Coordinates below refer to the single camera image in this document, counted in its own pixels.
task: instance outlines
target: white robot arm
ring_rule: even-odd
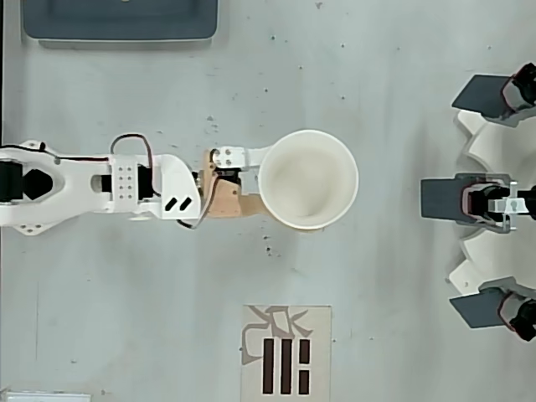
[[[115,144],[128,137],[141,138],[147,155],[114,154]],[[4,145],[0,147],[0,226],[37,235],[88,212],[197,221],[207,211],[202,210],[196,178],[197,173],[180,158],[153,156],[141,134],[118,137],[108,155],[87,157],[59,154],[39,141]]]

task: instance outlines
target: gray tray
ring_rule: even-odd
[[[26,0],[23,26],[36,39],[209,39],[218,0]]]

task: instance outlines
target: white plastic frame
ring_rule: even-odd
[[[21,147],[39,149],[42,142],[29,140]],[[45,150],[58,157],[64,155],[45,146]],[[53,178],[52,190],[34,201],[0,204],[0,226],[12,226],[25,235],[38,235],[64,220],[88,212],[97,213],[150,213],[159,219],[198,219],[201,197],[186,163],[174,155],[153,157],[153,182],[160,183],[162,197],[137,200],[137,166],[148,165],[143,155],[96,155],[107,161],[57,160],[44,152],[29,152],[16,148],[0,148],[0,160],[15,160],[23,164],[23,173],[37,168]],[[95,176],[111,175],[112,193],[95,188]],[[166,206],[176,199],[173,207]],[[188,206],[181,210],[183,202]]]

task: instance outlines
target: cup rim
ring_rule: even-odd
[[[348,205],[341,210],[341,212],[339,212],[335,217],[331,218],[330,220],[328,220],[327,222],[324,222],[323,224],[293,224],[292,222],[288,222],[287,220],[283,219],[266,201],[265,201],[265,197],[264,197],[264,192],[263,192],[263,177],[264,177],[264,174],[263,174],[263,165],[265,166],[264,164],[264,161],[270,157],[270,154],[273,153],[274,151],[274,148],[276,148],[278,145],[280,145],[282,142],[284,142],[285,140],[288,140],[289,138],[291,137],[294,137],[294,136],[297,136],[297,135],[300,135],[300,134],[305,134],[305,133],[309,133],[309,134],[315,134],[315,135],[320,135],[322,137],[329,137],[331,140],[335,141],[338,143],[338,145],[341,146],[341,148],[346,152],[347,156],[350,158],[350,160],[353,161],[353,170],[355,172],[355,185],[353,187],[353,194],[352,194],[352,197],[350,198],[350,200],[348,201]],[[264,205],[266,206],[266,209],[268,209],[268,211],[270,212],[270,214],[276,218],[277,220],[279,220],[280,222],[282,222],[283,224],[293,228],[293,229],[300,229],[300,230],[318,230],[318,229],[322,229],[322,228],[325,228],[327,226],[329,226],[330,224],[333,224],[334,222],[338,221],[339,219],[341,219],[347,212],[348,210],[350,209],[350,207],[352,207],[353,205],[353,202],[355,201],[357,195],[358,195],[358,189],[359,189],[359,170],[358,170],[358,164],[355,160],[355,157],[353,157],[353,154],[350,152],[350,150],[348,149],[348,147],[344,144],[344,142],[342,142],[341,140],[339,140],[338,138],[336,138],[335,136],[327,133],[327,132],[324,132],[324,131],[319,131],[319,130],[312,130],[312,129],[305,129],[305,130],[299,130],[299,131],[294,131],[294,132],[291,132],[290,134],[287,134],[285,135],[284,137],[280,138],[279,140],[277,140],[277,142],[272,145],[270,147],[270,149],[268,150],[268,152],[266,153],[266,155],[264,156],[263,158],[263,161],[262,163],[260,164],[259,166],[259,194],[260,194],[260,197],[262,198],[262,201],[264,203]]]

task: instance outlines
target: red wire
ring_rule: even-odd
[[[506,300],[508,300],[508,298],[511,295],[513,295],[512,291],[509,291],[506,295],[504,295],[503,299],[501,300],[501,302],[499,303],[499,306],[497,308],[497,314],[498,314],[499,318],[501,319],[502,323],[506,326],[506,328],[508,328],[512,332],[516,332],[516,330],[510,325],[510,322],[507,322],[504,319],[503,314],[501,313],[501,310],[504,307],[504,303],[506,302]]]
[[[152,150],[151,150],[151,145],[149,145],[149,141],[145,138],[145,136],[143,136],[142,134],[137,134],[135,132],[129,132],[127,134],[121,134],[120,136],[118,136],[110,145],[110,153],[113,155],[114,154],[114,148],[116,147],[116,144],[120,141],[120,140],[123,140],[125,138],[139,138],[143,141],[143,143],[145,144],[145,148],[147,149],[147,159],[148,159],[148,162],[149,162],[149,170],[151,170],[151,175],[152,175]],[[158,197],[161,197],[161,194],[157,192],[157,190],[154,189],[154,182],[153,180],[151,179],[151,182],[152,182],[152,191],[154,192],[154,194]]]

